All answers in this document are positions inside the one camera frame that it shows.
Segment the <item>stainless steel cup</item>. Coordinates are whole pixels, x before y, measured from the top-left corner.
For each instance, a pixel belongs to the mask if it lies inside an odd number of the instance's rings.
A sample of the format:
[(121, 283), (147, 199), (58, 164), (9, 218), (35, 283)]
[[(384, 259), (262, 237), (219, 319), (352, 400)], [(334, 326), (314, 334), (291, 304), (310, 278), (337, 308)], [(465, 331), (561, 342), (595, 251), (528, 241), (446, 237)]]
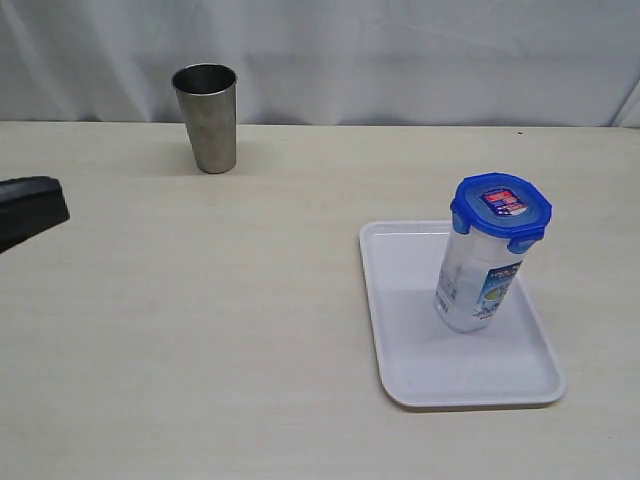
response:
[(198, 168), (222, 174), (236, 165), (236, 73), (225, 65), (186, 66), (171, 79)]

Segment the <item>clear plastic container with label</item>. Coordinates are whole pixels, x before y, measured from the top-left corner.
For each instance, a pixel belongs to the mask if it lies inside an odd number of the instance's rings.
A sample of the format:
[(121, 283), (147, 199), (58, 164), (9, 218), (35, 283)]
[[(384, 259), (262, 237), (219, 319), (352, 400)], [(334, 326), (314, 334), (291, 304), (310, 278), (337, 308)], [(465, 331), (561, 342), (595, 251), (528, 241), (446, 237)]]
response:
[(470, 333), (492, 321), (525, 258), (507, 245), (475, 229), (450, 233), (434, 299), (449, 328)]

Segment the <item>blue container lid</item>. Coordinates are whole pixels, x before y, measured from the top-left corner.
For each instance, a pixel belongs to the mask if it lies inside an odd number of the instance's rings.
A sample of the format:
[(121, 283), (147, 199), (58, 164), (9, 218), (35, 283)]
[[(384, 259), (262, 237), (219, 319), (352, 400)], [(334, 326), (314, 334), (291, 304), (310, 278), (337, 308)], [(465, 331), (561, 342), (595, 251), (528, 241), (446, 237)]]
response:
[(524, 254), (542, 240), (552, 216), (551, 203), (532, 183), (497, 172), (462, 180), (450, 210), (455, 232), (475, 229), (506, 240), (513, 254)]

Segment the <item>white plastic tray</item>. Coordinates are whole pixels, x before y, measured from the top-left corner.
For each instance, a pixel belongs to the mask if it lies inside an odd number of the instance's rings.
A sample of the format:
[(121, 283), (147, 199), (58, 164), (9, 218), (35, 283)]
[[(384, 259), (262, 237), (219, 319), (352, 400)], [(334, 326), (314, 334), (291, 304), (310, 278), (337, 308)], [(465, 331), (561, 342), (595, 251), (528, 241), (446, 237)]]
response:
[(377, 221), (359, 246), (380, 383), (410, 410), (525, 408), (566, 379), (512, 262), (438, 294), (447, 221)]

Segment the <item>white backdrop curtain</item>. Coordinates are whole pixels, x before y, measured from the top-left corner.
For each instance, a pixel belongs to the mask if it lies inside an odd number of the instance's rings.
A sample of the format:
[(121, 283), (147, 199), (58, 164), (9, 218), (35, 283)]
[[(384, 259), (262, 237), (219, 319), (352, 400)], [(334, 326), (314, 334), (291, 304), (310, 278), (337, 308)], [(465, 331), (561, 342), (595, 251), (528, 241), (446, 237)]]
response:
[(5, 1), (5, 120), (175, 121), (171, 76), (238, 76), (267, 124), (639, 123), (635, 1)]

